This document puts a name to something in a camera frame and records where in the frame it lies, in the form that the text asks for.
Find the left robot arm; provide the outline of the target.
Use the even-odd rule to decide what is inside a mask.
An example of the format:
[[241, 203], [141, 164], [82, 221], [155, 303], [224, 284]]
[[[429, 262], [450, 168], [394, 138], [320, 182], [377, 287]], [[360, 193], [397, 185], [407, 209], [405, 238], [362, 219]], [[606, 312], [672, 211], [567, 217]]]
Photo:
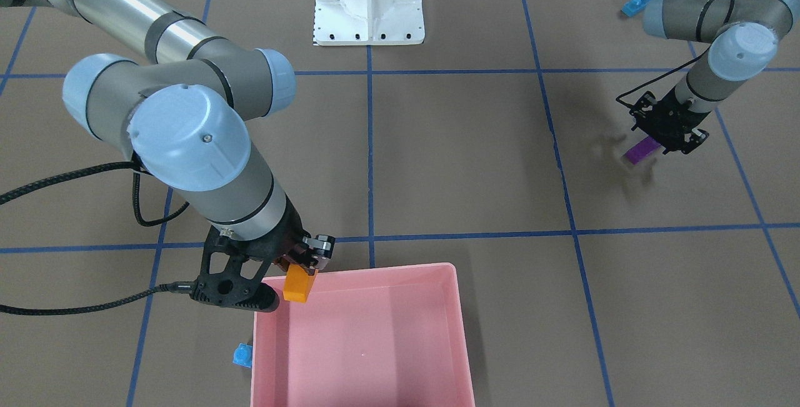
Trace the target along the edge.
[[646, 156], [689, 154], [705, 142], [700, 125], [709, 114], [774, 59], [798, 23], [799, 0], [630, 0], [643, 13], [650, 36], [707, 43], [686, 63], [688, 72], [662, 99], [646, 91], [628, 104], [632, 128], [645, 138], [626, 151], [637, 164]]

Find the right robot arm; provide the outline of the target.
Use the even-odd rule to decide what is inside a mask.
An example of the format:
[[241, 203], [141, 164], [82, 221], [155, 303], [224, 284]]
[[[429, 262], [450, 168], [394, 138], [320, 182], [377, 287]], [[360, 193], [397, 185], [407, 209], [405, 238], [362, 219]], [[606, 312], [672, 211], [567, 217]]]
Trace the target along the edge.
[[50, 6], [97, 26], [147, 60], [142, 66], [117, 54], [95, 54], [76, 63], [63, 82], [68, 113], [92, 137], [117, 148], [123, 161], [38, 180], [4, 193], [3, 204], [68, 180], [128, 169], [138, 224], [151, 227], [174, 219], [142, 217], [142, 174], [177, 191], [186, 208], [209, 222], [194, 281], [161, 284], [106, 304], [4, 305], [3, 313], [99, 312], [160, 292], [267, 313], [279, 304], [274, 288], [262, 281], [271, 265], [312, 277], [328, 264], [334, 237], [304, 230], [246, 127], [246, 121], [277, 113], [295, 97], [294, 69], [281, 53], [240, 48], [164, 0], [2, 0], [2, 6]]

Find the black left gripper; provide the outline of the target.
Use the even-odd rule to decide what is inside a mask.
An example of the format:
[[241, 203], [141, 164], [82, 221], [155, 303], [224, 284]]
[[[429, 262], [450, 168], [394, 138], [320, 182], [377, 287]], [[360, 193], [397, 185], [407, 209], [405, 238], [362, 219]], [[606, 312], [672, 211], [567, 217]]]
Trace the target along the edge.
[[646, 136], [660, 142], [662, 154], [689, 154], [703, 144], [709, 133], [698, 125], [708, 113], [694, 113], [689, 110], [691, 102], [680, 102], [671, 90], [660, 101], [654, 94], [646, 91], [634, 105], [629, 114], [634, 120], [632, 131], [640, 129]]

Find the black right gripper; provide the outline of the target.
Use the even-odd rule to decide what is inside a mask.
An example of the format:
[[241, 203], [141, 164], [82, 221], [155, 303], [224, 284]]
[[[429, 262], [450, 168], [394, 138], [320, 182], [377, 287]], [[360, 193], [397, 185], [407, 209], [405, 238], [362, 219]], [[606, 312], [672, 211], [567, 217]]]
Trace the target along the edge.
[[215, 228], [203, 247], [201, 270], [189, 297], [222, 308], [271, 313], [280, 303], [277, 292], [263, 278], [276, 264], [283, 270], [296, 264], [306, 273], [324, 270], [332, 260], [336, 238], [311, 237], [292, 202], [277, 226], [252, 241], [235, 241]]

